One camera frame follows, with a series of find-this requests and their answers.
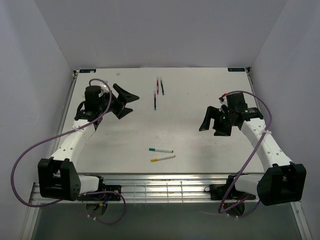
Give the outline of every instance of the yellow marker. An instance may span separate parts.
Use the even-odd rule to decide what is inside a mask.
[[[163,157],[163,158],[154,158],[154,159],[151,159],[151,162],[158,162],[158,161],[167,160],[167,159],[174,159],[175,157],[176,157],[176,155],[167,156],[167,157]]]

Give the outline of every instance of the marker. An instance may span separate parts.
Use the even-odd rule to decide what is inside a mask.
[[[159,77],[156,77],[156,94],[159,95]]]
[[[160,84],[161,84],[162,95],[165,95],[164,85],[162,84],[162,77],[160,77]]]
[[[151,162],[158,162],[158,161],[162,161],[162,160],[167,160],[167,159],[174,159],[176,157],[176,155],[173,156],[167,156],[167,157],[163,157],[163,158],[154,158],[151,159]]]
[[[156,105],[156,102],[157,102],[157,99],[156,99],[156,90],[153,91],[153,97],[154,97],[154,110],[157,110],[157,105]]]
[[[164,149],[156,149],[156,148],[149,148],[149,151],[160,152],[160,153],[169,153],[169,154],[172,154],[174,152],[173,150],[164,150]]]

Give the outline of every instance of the white table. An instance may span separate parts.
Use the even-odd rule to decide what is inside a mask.
[[[157,76],[162,77],[165,95],[159,86],[155,111],[153,91]],[[218,98],[223,93],[252,91],[246,72],[228,72],[227,68],[117,68],[79,73],[63,132],[71,129],[77,106],[84,100],[85,88],[93,78],[107,80],[111,87],[117,83],[140,100],[127,105],[133,112],[121,120],[113,113],[103,117],[81,152],[78,173],[236,173],[253,150],[237,127],[232,128],[230,137],[213,136],[212,129],[198,131],[207,106],[219,108]],[[256,106],[253,97],[245,95],[245,99],[249,107]],[[176,158],[150,162],[171,154],[151,152],[149,148],[174,150]],[[263,172],[258,156],[254,156],[245,172]]]

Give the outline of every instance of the red marker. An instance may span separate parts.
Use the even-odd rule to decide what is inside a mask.
[[[156,77],[156,94],[159,95],[159,77]]]

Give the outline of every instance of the white wall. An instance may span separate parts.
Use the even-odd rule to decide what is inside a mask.
[[[0,0],[0,233],[18,239],[27,208],[15,198],[10,172],[29,146],[57,129],[72,71],[33,0]],[[37,163],[48,145],[28,154],[16,171],[29,200]]]
[[[251,66],[287,0],[35,0],[73,70]]]
[[[288,0],[252,65],[256,93],[273,113],[271,130],[307,178],[302,207],[320,239],[320,2]]]

